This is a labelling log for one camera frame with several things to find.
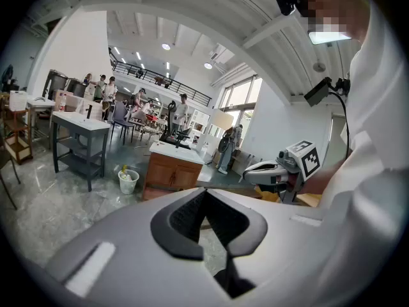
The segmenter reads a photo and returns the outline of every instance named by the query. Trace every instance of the bottle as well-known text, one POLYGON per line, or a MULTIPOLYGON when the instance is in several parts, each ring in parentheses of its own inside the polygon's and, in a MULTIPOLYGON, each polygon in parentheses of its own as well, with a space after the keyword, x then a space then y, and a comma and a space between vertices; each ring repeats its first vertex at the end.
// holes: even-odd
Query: bottle
POLYGON ((59 111, 65 111, 66 94, 64 93, 61 102, 59 103, 59 111))

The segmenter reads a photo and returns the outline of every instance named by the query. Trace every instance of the black padding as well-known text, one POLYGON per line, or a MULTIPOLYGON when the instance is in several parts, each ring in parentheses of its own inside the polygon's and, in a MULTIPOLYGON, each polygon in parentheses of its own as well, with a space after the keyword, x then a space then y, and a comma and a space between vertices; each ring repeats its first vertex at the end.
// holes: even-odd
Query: black padding
POLYGON ((253 253, 267 232, 257 212, 200 188, 159 210, 151 220, 152 236, 172 256, 203 260, 197 242, 205 217, 231 258, 253 253))

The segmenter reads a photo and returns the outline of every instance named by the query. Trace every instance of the white countertop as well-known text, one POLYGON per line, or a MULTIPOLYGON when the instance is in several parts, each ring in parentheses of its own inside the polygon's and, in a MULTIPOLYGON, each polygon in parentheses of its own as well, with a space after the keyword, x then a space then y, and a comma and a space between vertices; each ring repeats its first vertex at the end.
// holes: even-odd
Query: white countertop
POLYGON ((169 143, 164 143, 161 141, 155 141, 151 145, 149 151, 156 154, 180 159, 181 161, 194 162, 195 164, 200 165, 203 165, 205 163, 194 150, 184 149, 182 147, 176 149, 174 145, 170 145, 169 143))
POLYGON ((45 101, 42 100, 34 100, 36 97, 33 97, 31 95, 29 95, 27 97, 27 104, 29 104, 31 107, 43 107, 43 108, 47 108, 47 107, 54 107, 55 106, 55 102, 49 99, 45 99, 45 101))
POLYGON ((66 111, 53 111, 52 116, 66 120, 86 130, 102 130, 111 127, 111 124, 109 123, 104 123, 100 120, 87 119, 85 115, 76 113, 75 111, 71 113, 66 111))

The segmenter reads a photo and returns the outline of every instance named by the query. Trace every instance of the wooden cabinet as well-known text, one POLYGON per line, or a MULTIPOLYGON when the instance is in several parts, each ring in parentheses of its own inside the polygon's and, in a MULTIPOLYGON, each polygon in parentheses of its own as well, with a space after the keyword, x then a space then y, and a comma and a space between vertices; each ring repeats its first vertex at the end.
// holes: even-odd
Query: wooden cabinet
POLYGON ((150 197, 155 198, 155 195, 150 192, 152 191, 151 186, 159 189, 160 196, 164 195, 164 189, 171 193, 178 189, 195 187, 201 169, 201 164, 152 153, 144 183, 144 200, 150 199, 150 197))

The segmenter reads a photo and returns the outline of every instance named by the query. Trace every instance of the black cable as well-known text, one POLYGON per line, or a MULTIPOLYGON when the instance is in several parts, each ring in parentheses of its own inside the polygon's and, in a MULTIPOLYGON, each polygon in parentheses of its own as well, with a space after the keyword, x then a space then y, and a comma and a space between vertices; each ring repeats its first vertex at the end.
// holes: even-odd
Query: black cable
POLYGON ((346 154, 345 154, 345 160, 348 158, 348 154, 350 152, 350 129, 348 127, 348 119, 346 118, 346 107, 344 100, 341 98, 340 95, 334 93, 334 92, 329 92, 330 95, 335 95, 339 101, 341 101, 341 105, 343 105, 344 109, 344 114, 345 114, 345 124, 346 124, 346 154))

